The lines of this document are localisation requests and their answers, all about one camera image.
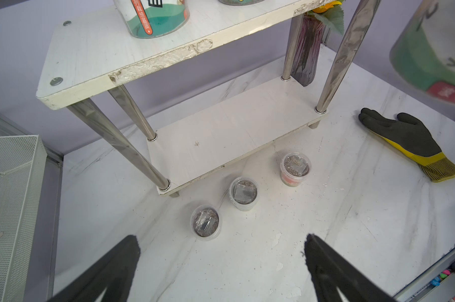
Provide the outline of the strawberry lid seed container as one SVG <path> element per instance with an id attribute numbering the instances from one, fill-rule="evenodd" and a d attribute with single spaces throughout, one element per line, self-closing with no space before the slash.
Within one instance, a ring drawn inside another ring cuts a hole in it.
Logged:
<path id="1" fill-rule="evenodd" d="M 168 35 L 186 24 L 190 11 L 185 1 L 114 0 L 129 33 L 138 39 Z"/>

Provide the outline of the aluminium cage frame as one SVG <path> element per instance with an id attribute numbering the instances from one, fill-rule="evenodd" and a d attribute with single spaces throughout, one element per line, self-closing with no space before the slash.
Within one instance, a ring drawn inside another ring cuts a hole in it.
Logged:
<path id="1" fill-rule="evenodd" d="M 63 166 L 64 156 L 60 152 L 45 145 L 38 135 L 26 132 L 0 114 L 0 152 L 7 153 L 6 159 L 0 160 L 0 164 L 6 165 L 4 169 L 0 168 L 1 173 L 32 162 L 38 158 L 35 153 L 40 150 L 44 157 L 55 163 L 56 166 Z"/>

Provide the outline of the sunflower lid seed container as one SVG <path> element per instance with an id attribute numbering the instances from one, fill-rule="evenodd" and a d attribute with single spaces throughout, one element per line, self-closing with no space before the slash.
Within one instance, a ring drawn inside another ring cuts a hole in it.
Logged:
<path id="1" fill-rule="evenodd" d="M 253 5 L 262 2 L 263 0 L 219 0 L 220 3 L 224 5 L 231 6 L 246 6 Z"/>

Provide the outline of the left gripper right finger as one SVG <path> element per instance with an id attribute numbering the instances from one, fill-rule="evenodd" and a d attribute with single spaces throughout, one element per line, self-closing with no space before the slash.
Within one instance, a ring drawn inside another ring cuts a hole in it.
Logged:
<path id="1" fill-rule="evenodd" d="M 318 301 L 395 300 L 315 234 L 307 236 L 304 255 Z"/>

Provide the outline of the white two-tier shelf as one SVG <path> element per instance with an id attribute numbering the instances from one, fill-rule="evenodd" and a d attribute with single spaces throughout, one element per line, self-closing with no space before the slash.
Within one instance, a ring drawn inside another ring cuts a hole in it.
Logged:
<path id="1" fill-rule="evenodd" d="M 67 161 L 61 196 L 126 194 L 151 184 L 172 196 L 207 176 L 322 119 L 315 107 L 335 60 L 324 49 L 314 83 L 282 80 L 282 62 L 253 49 L 253 62 L 237 42 L 268 33 L 316 5 L 315 1 L 267 1 L 235 8 L 217 1 L 189 4 L 190 20 L 155 39 L 127 32 L 110 6 L 58 26 L 42 69 L 37 97 L 48 108 L 70 109 L 101 131 L 112 149 L 125 152 L 118 165 L 95 169 Z M 144 158 L 93 102 L 112 93 L 128 109 L 160 99 L 154 139 L 144 140 Z"/>

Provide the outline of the small red-based clear cup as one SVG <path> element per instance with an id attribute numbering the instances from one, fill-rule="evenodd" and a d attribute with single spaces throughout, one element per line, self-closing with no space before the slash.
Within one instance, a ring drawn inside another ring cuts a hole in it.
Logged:
<path id="1" fill-rule="evenodd" d="M 286 154 L 280 163 L 280 177 L 290 187 L 299 186 L 312 170 L 311 161 L 300 152 Z"/>

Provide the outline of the aluminium front rail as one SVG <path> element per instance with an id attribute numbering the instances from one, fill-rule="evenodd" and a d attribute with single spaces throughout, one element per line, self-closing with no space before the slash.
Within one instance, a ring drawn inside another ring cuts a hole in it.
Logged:
<path id="1" fill-rule="evenodd" d="M 393 298 L 396 301 L 455 301 L 455 246 Z"/>

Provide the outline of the yellow sunflower plant pot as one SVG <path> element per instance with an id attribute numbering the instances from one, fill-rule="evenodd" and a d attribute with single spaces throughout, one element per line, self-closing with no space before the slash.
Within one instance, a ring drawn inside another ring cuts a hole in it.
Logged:
<path id="1" fill-rule="evenodd" d="M 314 81 L 324 31 L 345 32 L 342 5 L 342 1 L 331 1 L 303 15 L 291 76 L 304 87 Z"/>

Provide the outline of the white mesh wall rack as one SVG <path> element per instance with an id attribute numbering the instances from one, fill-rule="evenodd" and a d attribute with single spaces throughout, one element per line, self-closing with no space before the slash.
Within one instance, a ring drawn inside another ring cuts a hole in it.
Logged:
<path id="1" fill-rule="evenodd" d="M 0 152 L 0 160 L 6 155 Z M 25 293 L 46 165 L 42 150 L 35 156 L 0 172 L 0 301 L 22 301 Z"/>

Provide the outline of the black yellow work glove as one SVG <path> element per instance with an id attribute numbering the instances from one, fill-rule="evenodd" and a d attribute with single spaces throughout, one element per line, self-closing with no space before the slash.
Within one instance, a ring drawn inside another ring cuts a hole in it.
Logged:
<path id="1" fill-rule="evenodd" d="M 362 108 L 359 121 L 415 162 L 431 182 L 455 178 L 455 164 L 446 157 L 418 118 L 398 113 L 395 120 L 390 120 L 373 109 Z"/>

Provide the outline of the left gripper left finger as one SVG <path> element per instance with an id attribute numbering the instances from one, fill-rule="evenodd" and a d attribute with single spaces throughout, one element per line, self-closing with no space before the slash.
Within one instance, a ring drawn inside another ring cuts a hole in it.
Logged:
<path id="1" fill-rule="evenodd" d="M 127 301 L 141 255 L 138 239 L 128 235 L 51 301 Z"/>

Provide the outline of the pink flower lid seed container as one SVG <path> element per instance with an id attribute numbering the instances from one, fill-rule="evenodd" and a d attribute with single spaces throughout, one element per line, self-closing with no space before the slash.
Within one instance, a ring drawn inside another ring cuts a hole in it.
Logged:
<path id="1" fill-rule="evenodd" d="M 455 1 L 422 1 L 389 59 L 409 85 L 455 106 Z"/>

